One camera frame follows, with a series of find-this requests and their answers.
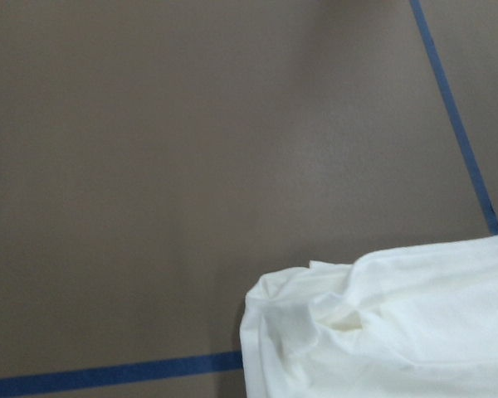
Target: white towel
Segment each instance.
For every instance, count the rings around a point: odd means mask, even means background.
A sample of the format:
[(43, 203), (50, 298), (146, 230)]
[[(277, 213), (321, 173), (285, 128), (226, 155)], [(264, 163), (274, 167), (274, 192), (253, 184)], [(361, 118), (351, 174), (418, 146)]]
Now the white towel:
[(498, 398), (498, 236), (262, 276), (248, 398)]

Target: white cloth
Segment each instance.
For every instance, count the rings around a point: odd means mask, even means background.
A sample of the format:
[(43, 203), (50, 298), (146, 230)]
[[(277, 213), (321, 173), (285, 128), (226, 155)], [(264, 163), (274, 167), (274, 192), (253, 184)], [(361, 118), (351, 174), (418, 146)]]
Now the white cloth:
[(248, 398), (498, 398), (498, 236), (260, 278)]

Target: blue tape strip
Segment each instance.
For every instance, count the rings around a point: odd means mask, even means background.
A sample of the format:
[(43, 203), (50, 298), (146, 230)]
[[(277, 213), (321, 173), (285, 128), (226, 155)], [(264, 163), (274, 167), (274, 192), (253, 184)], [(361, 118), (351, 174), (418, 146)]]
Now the blue tape strip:
[(466, 135), (465, 127), (461, 121), (461, 116), (457, 110), (456, 101), (452, 91), (450, 90), (450, 85), (448, 84), (447, 76), (442, 68), (441, 59), (437, 54), (437, 49), (435, 43), (433, 42), (432, 34), (428, 28), (426, 18), (424, 17), (424, 12), (422, 11), (421, 3), (419, 0), (410, 0), (412, 6), (413, 14), (417, 20), (418, 29), (421, 32), (422, 41), (426, 47), (426, 53), (432, 64), (433, 72), (437, 79), (437, 85), (441, 91), (442, 100), (445, 103), (445, 107), (450, 117), (450, 122), (456, 134), (457, 142), (459, 143), (459, 148), (461, 149), (461, 154), (465, 159), (466, 169), (471, 176), (472, 185), (474, 186), (474, 191), (480, 202), (481, 211), (486, 219), (489, 231), (492, 235), (498, 235), (498, 219), (496, 217), (494, 208), (492, 207), (491, 199), (489, 198), (489, 193), (481, 176), (480, 168), (474, 156), (474, 151), (472, 151), (471, 143)]
[(130, 365), (0, 379), (0, 397), (26, 396), (242, 369), (242, 353), (222, 352)]

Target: gray-brown floor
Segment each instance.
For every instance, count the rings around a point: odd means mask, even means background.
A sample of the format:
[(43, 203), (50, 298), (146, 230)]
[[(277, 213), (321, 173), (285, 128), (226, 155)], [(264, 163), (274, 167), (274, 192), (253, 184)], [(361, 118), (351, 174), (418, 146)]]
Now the gray-brown floor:
[[(498, 215), (498, 2), (422, 5)], [(239, 350), (261, 274), (488, 234), (407, 1), (0, 1), (0, 378)]]

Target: blue tape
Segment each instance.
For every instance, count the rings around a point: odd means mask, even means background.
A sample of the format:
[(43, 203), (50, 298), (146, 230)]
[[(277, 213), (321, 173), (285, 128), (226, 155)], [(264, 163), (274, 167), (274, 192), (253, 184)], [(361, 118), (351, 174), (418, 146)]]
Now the blue tape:
[(410, 0), (412, 6), (413, 14), (417, 20), (418, 29), (421, 32), (422, 41), (426, 47), (426, 53), (432, 64), (433, 72), (437, 79), (437, 85), (441, 91), (442, 100), (445, 103), (445, 108), (447, 109), (448, 116), (450, 118), (450, 123), (452, 123), (452, 128), (456, 134), (457, 142), (459, 143), (459, 148), (461, 149), (461, 154), (465, 159), (466, 169), (471, 176), (472, 185), (474, 186), (474, 191), (480, 202), (481, 211), (486, 219), (487, 226), (492, 235), (498, 235), (498, 218), (496, 217), (494, 208), (492, 207), (492, 202), (487, 192), (485, 182), (481, 176), (480, 168), (474, 156), (474, 151), (472, 151), (471, 143), (466, 135), (465, 126), (461, 121), (461, 116), (457, 110), (456, 101), (452, 91), (450, 90), (450, 85), (448, 84), (447, 76), (442, 68), (441, 59), (437, 54), (437, 49), (435, 43), (433, 42), (432, 34), (428, 28), (426, 18), (424, 17), (424, 12), (422, 11), (421, 3), (419, 0)]
[(0, 397), (26, 396), (242, 369), (242, 353), (222, 352), (130, 365), (0, 379)]

